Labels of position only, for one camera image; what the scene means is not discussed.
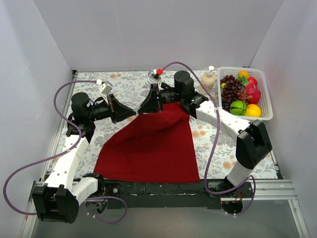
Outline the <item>red t-shirt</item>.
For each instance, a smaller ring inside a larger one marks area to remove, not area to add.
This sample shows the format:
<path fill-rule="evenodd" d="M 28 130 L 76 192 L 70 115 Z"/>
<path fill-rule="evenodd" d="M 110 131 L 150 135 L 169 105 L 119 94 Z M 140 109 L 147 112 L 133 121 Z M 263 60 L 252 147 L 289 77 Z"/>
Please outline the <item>red t-shirt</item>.
<path fill-rule="evenodd" d="M 103 145 L 94 172 L 130 182 L 199 182 L 189 115 L 179 103 L 138 115 Z"/>

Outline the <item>round brooch badge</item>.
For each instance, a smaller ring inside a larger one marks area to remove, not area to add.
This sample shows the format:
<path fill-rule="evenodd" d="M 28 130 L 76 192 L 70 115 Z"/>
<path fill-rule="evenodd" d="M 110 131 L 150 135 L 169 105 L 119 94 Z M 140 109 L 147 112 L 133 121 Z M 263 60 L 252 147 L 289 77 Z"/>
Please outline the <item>round brooch badge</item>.
<path fill-rule="evenodd" d="M 134 110 L 133 110 L 133 111 L 136 113 L 136 115 L 138 115 L 138 114 L 139 114 L 139 109 L 140 109 L 140 107 L 135 107 L 135 108 L 134 108 Z"/>

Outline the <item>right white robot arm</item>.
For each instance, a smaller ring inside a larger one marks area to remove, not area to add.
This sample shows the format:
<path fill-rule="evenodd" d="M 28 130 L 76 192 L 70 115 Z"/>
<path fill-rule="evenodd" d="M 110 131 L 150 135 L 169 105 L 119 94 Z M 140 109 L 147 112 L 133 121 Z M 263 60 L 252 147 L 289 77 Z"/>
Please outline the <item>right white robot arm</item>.
<path fill-rule="evenodd" d="M 194 80 L 186 71 L 174 74 L 174 85 L 163 84 L 158 71 L 148 74 L 155 83 L 138 109 L 139 114 L 158 113 L 168 103 L 179 102 L 188 115 L 216 127 L 236 142 L 237 162 L 224 179 L 224 191 L 235 197 L 242 191 L 242 185 L 249 179 L 255 166 L 272 150 L 265 124 L 256 120 L 250 122 L 217 107 L 206 96 L 194 88 Z"/>

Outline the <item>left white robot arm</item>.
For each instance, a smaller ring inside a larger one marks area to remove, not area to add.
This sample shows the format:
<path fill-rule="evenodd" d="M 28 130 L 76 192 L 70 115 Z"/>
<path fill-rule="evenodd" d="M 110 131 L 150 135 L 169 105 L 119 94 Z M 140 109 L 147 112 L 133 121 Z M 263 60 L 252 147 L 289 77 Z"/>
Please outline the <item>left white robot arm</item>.
<path fill-rule="evenodd" d="M 78 215 L 79 206 L 87 198 L 101 198 L 87 207 L 101 214 L 107 206 L 105 181 L 101 174 L 83 175 L 73 184 L 77 167 L 90 145 L 95 132 L 95 121 L 111 118 L 113 123 L 123 121 L 136 112 L 120 103 L 113 94 L 92 101 L 84 92 L 71 98 L 72 112 L 68 117 L 65 146 L 70 149 L 56 162 L 53 171 L 43 185 L 36 186 L 32 198 L 40 221 L 65 222 L 72 224 Z"/>

